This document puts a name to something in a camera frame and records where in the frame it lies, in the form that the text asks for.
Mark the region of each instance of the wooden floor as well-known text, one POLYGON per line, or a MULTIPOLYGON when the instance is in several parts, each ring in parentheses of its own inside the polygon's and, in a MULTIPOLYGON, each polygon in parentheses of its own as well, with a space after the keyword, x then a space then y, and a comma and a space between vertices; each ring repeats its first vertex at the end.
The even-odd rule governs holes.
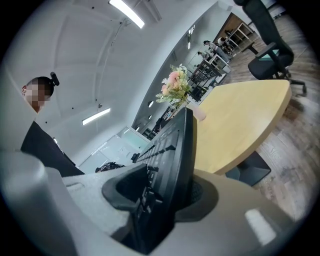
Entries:
MULTIPOLYGON (((275 23, 294 52, 289 67, 292 78, 305 82, 307 94, 303 95, 300 85, 291 86, 292 98, 283 117, 257 149, 272 171, 255 188, 299 220, 308 212, 320 184, 320 66, 289 16, 283 15, 275 23)), ((265 44, 258 37, 254 47, 259 52, 265 44)), ((255 80, 248 70, 253 58, 250 50, 238 53, 223 84, 255 80)))

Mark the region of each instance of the vase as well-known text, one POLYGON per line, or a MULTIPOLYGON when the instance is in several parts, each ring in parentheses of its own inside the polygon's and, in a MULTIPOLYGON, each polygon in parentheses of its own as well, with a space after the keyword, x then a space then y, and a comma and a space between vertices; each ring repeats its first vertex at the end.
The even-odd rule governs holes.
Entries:
POLYGON ((193 102, 189 102, 189 104, 186 107, 192 110, 193 116, 199 121, 202 121, 207 116, 206 113, 197 104, 193 102))

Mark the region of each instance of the office chair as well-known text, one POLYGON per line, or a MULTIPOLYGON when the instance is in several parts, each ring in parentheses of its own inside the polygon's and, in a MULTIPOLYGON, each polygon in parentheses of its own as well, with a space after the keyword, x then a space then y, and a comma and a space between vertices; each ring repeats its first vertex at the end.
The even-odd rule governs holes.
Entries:
POLYGON ((263 50, 256 53, 255 59, 249 64, 251 74, 259 79, 285 79, 293 85, 301 85, 305 94, 307 87, 305 82, 291 79, 291 74, 286 67, 292 65, 294 53, 281 38, 274 20, 261 0, 234 0, 235 4, 242 6, 243 11, 252 20, 260 33, 261 39, 267 45, 263 50), (277 56, 273 50, 279 50, 277 56), (269 55, 272 60, 260 60, 269 55))

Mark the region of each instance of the light wood tabletop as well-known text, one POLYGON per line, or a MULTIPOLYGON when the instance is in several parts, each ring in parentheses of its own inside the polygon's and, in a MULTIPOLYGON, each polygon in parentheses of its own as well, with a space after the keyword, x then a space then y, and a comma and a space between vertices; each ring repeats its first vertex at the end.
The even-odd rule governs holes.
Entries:
POLYGON ((225 174, 250 156, 274 129, 291 98, 286 80, 217 86, 199 106, 195 169, 225 174))

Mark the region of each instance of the ear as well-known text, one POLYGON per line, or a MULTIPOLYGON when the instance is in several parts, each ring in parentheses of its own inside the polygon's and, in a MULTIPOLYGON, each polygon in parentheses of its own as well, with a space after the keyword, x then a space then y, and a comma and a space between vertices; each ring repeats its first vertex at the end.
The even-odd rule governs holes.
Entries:
POLYGON ((27 91, 27 86, 26 85, 22 86, 22 94, 23 95, 26 94, 26 91, 27 91))

